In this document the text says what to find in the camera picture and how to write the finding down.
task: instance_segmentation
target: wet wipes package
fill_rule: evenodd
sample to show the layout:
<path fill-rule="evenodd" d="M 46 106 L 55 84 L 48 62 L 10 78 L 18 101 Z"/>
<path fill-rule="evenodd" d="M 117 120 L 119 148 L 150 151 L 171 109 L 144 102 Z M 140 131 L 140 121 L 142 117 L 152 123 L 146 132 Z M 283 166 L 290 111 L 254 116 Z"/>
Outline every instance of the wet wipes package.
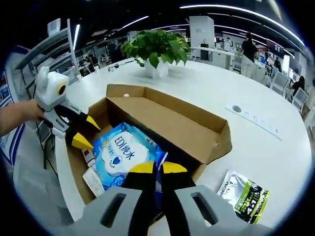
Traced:
<path fill-rule="evenodd" d="M 158 166 L 165 155 L 152 139 L 124 122 L 96 140 L 93 147 L 105 191 L 121 186 L 134 166 L 147 161 L 156 161 Z"/>

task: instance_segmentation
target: human arm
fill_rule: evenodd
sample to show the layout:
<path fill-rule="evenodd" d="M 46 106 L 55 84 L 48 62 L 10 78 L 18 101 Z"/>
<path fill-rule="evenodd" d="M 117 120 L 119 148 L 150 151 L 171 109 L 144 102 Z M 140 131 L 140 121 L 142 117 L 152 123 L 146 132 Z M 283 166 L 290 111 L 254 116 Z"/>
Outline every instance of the human arm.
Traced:
<path fill-rule="evenodd" d="M 288 86 L 288 89 L 297 89 L 299 87 L 299 84 L 295 82 L 292 86 Z"/>
<path fill-rule="evenodd" d="M 0 137 L 29 120 L 39 120 L 44 112 L 35 100 L 11 104 L 0 110 Z"/>
<path fill-rule="evenodd" d="M 255 45 L 254 46 L 254 50 L 255 50 L 255 54 L 254 54 L 254 58 L 258 59 L 259 58 L 259 52 L 258 52 L 258 49 Z"/>
<path fill-rule="evenodd" d="M 243 53 L 243 52 L 244 52 L 245 43 L 246 43 L 246 41 L 243 41 L 243 43 L 242 43 L 242 47 L 241 47 L 241 53 Z"/>

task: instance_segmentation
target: white flower pot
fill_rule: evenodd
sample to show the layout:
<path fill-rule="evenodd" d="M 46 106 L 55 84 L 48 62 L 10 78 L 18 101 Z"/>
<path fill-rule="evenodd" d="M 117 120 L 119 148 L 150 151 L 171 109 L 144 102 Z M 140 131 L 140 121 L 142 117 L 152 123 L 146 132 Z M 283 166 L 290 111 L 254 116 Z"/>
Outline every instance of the white flower pot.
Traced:
<path fill-rule="evenodd" d="M 149 59 L 147 59 L 145 63 L 145 69 L 146 69 L 146 75 L 149 78 L 162 78 L 168 75 L 168 62 L 164 63 L 161 58 L 159 59 L 159 64 L 157 66 L 157 69 L 155 69 L 149 62 Z"/>

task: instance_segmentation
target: green leaves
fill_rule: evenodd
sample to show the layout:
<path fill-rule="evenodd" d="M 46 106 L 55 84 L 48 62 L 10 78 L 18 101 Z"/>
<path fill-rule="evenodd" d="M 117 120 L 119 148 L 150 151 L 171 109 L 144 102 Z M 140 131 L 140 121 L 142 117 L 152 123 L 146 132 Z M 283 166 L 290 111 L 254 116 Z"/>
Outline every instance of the green leaves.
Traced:
<path fill-rule="evenodd" d="M 169 54 L 162 54 L 161 57 L 163 62 L 173 64 L 174 59 Z"/>
<path fill-rule="evenodd" d="M 146 30 L 145 35 L 149 38 L 151 43 L 156 43 L 157 41 L 157 32 L 155 30 Z"/>
<path fill-rule="evenodd" d="M 162 29 L 143 30 L 136 35 L 132 43 L 127 42 L 123 45 L 122 52 L 127 57 L 135 58 L 141 67 L 145 64 L 139 60 L 140 58 L 149 60 L 150 64 L 157 68 L 159 57 L 164 63 L 172 64 L 175 61 L 178 64 L 182 60 L 186 64 L 190 47 L 185 37 L 179 33 L 170 33 Z"/>
<path fill-rule="evenodd" d="M 149 62 L 156 69 L 158 67 L 158 64 L 159 64 L 158 54 L 157 53 L 151 53 L 151 55 L 149 57 Z"/>
<path fill-rule="evenodd" d="M 175 40 L 169 41 L 169 44 L 171 45 L 173 52 L 175 54 L 177 54 L 181 48 L 181 45 L 178 42 L 176 42 Z"/>
<path fill-rule="evenodd" d="M 186 62 L 187 62 L 187 53 L 186 52 L 184 52 L 184 51 L 180 51 L 179 52 L 179 56 L 180 56 L 180 58 L 181 58 L 181 60 L 184 62 L 184 65 L 186 65 Z"/>

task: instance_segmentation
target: ceiling light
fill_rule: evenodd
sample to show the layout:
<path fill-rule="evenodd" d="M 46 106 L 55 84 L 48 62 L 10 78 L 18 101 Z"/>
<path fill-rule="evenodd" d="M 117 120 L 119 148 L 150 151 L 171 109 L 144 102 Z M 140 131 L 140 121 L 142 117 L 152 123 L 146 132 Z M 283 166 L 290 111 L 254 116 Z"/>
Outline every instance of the ceiling light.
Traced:
<path fill-rule="evenodd" d="M 228 14 L 222 14 L 222 13 L 213 13 L 213 12 L 209 12 L 208 15 L 220 15 L 220 16 L 230 16 Z"/>
<path fill-rule="evenodd" d="M 225 32 L 225 31 L 222 31 L 222 33 L 228 33 L 228 34 L 232 34 L 232 35 L 236 35 L 236 36 L 240 36 L 240 37 L 246 38 L 245 36 L 240 35 L 240 34 L 236 34 L 236 33 L 230 33 L 230 32 Z M 253 41 L 255 41 L 255 42 L 257 42 L 257 43 L 260 43 L 261 45 L 267 46 L 267 44 L 262 43 L 262 42 L 259 42 L 259 41 L 256 40 L 256 39 L 253 39 Z"/>
<path fill-rule="evenodd" d="M 158 30 L 158 29 L 164 29 L 164 28 L 171 28 L 171 27 L 175 27 L 175 26 L 189 26 L 189 24 L 184 24 L 184 25 L 173 25 L 173 26 L 164 26 L 164 27 L 155 28 L 155 29 L 152 29 L 152 30 Z"/>
<path fill-rule="evenodd" d="M 92 40 L 92 41 L 88 42 L 86 45 L 94 43 L 94 42 L 96 42 L 96 40 Z"/>
<path fill-rule="evenodd" d="M 75 28 L 73 50 L 75 50 L 75 46 L 76 46 L 76 44 L 77 44 L 79 30 L 80 30 L 80 25 L 77 25 L 77 27 Z"/>
<path fill-rule="evenodd" d="M 171 29 L 167 30 L 166 32 L 172 32 L 172 31 L 185 31 L 186 29 Z"/>
<path fill-rule="evenodd" d="M 124 29 L 124 28 L 126 28 L 126 27 L 128 27 L 128 26 L 130 26 L 130 25 L 132 25 L 132 24 L 134 24 L 134 23 L 136 23 L 136 22 L 138 22 L 138 21 L 142 21 L 142 20 L 144 20 L 144 19 L 146 19 L 146 18 L 148 18 L 148 17 L 149 17 L 149 16 L 145 16 L 145 17 L 142 17 L 142 18 L 140 18 L 140 19 L 138 19 L 138 20 L 135 20 L 135 21 L 129 23 L 128 25 L 125 25 L 124 27 L 120 28 L 120 29 L 117 30 L 117 31 L 120 31 L 120 30 L 122 30 L 122 29 Z"/>
<path fill-rule="evenodd" d="M 255 24 L 258 24 L 258 25 L 260 25 L 260 26 L 262 25 L 262 23 L 259 23 L 259 22 L 257 22 L 257 21 L 253 21 L 253 20 L 247 19 L 247 18 L 245 18 L 245 17 L 234 16 L 234 15 L 232 15 L 232 17 L 239 18 L 239 19 L 243 19 L 243 20 L 250 21 L 250 22 L 254 22 Z"/>
<path fill-rule="evenodd" d="M 100 34 L 104 34 L 106 31 L 107 31 L 107 29 L 104 29 L 104 30 L 101 30 L 101 31 L 98 31 L 98 32 L 94 32 L 94 34 L 92 34 L 92 37 L 100 35 Z"/>
<path fill-rule="evenodd" d="M 275 20 L 266 17 L 264 15 L 261 15 L 257 12 L 254 11 L 250 11 L 247 9 L 243 9 L 240 7 L 235 7 L 235 6 L 226 6 L 226 5 L 216 5 L 216 4 L 200 4 L 200 5 L 190 5 L 190 6 L 181 6 L 181 9 L 185 9 L 185 8 L 192 8 L 192 7 L 220 7 L 220 8 L 229 8 L 229 9 L 233 9 L 233 10 L 238 10 L 238 11 L 243 11 L 243 12 L 247 12 L 256 16 L 259 16 L 273 24 L 275 24 L 276 26 L 279 26 L 280 28 L 282 28 L 283 30 L 287 31 L 289 34 L 291 34 L 294 38 L 296 38 L 303 46 L 305 46 L 304 42 L 297 36 L 295 35 L 292 31 L 290 31 L 288 28 L 284 27 L 283 25 L 281 25 L 280 23 L 276 22 Z"/>
<path fill-rule="evenodd" d="M 222 27 L 222 28 L 227 28 L 227 29 L 232 29 L 232 30 L 238 30 L 238 31 L 245 32 L 245 33 L 248 32 L 248 31 L 246 31 L 246 30 L 237 29 L 237 28 L 228 27 L 228 26 L 218 26 L 218 25 L 215 25 L 215 27 Z M 262 39 L 266 40 L 266 38 L 264 38 L 264 37 L 262 37 L 262 36 L 260 36 L 260 35 L 258 35 L 258 34 L 254 34 L 254 33 L 251 33 L 251 34 L 252 34 L 252 35 L 255 35 L 255 36 L 259 37 L 259 38 L 262 38 Z"/>

